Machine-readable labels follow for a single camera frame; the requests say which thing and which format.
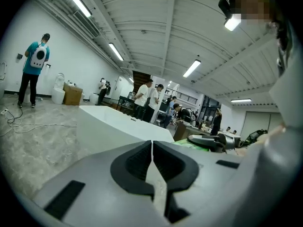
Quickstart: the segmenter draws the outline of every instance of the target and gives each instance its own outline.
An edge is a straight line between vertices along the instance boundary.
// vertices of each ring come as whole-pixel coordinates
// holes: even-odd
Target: woman in black dress
[[[221,110],[217,108],[213,129],[210,132],[210,135],[216,136],[218,134],[218,131],[220,130],[221,120],[222,120],[222,113]]]

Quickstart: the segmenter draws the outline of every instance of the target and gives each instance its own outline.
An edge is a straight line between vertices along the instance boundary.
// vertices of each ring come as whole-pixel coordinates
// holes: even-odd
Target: white bathtub
[[[77,140],[91,154],[144,140],[174,142],[167,129],[106,106],[79,107]]]

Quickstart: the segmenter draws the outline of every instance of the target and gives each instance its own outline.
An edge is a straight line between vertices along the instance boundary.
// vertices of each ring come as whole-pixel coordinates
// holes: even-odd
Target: blue shirt
[[[168,107],[167,110],[166,110],[166,115],[168,115],[168,116],[174,115],[174,112],[175,112],[175,110],[174,110],[174,104],[175,104],[174,101],[171,101],[171,102],[169,103],[169,107]]]
[[[32,58],[35,50],[38,48],[39,43],[38,42],[33,42],[27,49],[27,51],[29,52],[29,55],[27,57],[27,61],[25,63],[23,72],[27,73],[27,74],[32,74],[32,75],[40,75],[41,73],[41,69],[42,68],[36,68],[36,67],[32,67],[30,65],[30,59]],[[46,60],[49,59],[49,47],[46,48]]]

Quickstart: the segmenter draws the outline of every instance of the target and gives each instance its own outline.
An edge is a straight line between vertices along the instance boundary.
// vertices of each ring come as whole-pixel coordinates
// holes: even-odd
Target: railing
[[[194,98],[192,96],[186,95],[184,93],[180,93],[180,92],[175,91],[175,90],[173,90],[173,89],[171,89],[169,87],[166,88],[165,93],[168,94],[168,95],[176,96],[177,98],[180,98],[183,101],[188,101],[188,102],[193,103],[193,104],[196,104],[197,101],[198,101],[197,98]]]

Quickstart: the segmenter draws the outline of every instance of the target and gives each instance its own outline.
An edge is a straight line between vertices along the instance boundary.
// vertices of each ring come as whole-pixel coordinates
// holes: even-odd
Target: ceiling light
[[[232,103],[250,103],[251,99],[250,98],[246,98],[246,99],[235,99],[235,100],[231,100]]]
[[[88,10],[88,8],[84,5],[84,3],[81,0],[73,0],[73,1],[76,3],[76,5],[80,8],[82,13],[84,13],[86,17],[91,16],[91,12]]]
[[[115,52],[116,56],[119,58],[119,60],[124,61],[124,59],[122,58],[122,56],[120,55],[119,51],[116,49],[115,45],[113,43],[109,43],[108,44],[110,46],[110,48],[112,48],[112,50]]]
[[[225,21],[224,26],[230,31],[233,31],[239,23],[241,23],[241,14],[233,14],[232,18]]]
[[[183,76],[185,78],[187,78],[200,64],[201,64],[201,61],[195,60],[195,62],[191,65],[191,67],[185,72],[185,74]]]

